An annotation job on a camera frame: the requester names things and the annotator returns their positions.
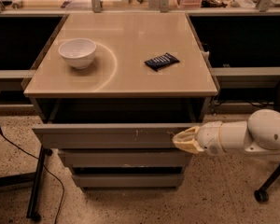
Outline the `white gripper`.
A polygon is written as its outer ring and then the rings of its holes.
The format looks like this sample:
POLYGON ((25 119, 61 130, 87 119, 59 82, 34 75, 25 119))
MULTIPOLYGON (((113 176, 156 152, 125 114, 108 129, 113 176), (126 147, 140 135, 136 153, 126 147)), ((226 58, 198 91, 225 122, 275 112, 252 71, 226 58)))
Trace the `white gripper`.
POLYGON ((176 148, 191 154, 205 152, 208 155, 222 155, 223 148, 219 141, 221 121, 208 122, 203 126, 193 126, 172 138, 176 148))

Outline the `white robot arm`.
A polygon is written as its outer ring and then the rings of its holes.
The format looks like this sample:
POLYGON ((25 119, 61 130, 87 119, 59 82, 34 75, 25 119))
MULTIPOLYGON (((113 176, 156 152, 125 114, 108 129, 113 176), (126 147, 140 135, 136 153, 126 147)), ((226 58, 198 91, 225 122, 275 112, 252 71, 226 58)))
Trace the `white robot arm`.
POLYGON ((254 112, 248 120, 213 121, 177 133, 174 145, 192 154, 245 156, 280 161, 280 113, 270 109, 254 112))

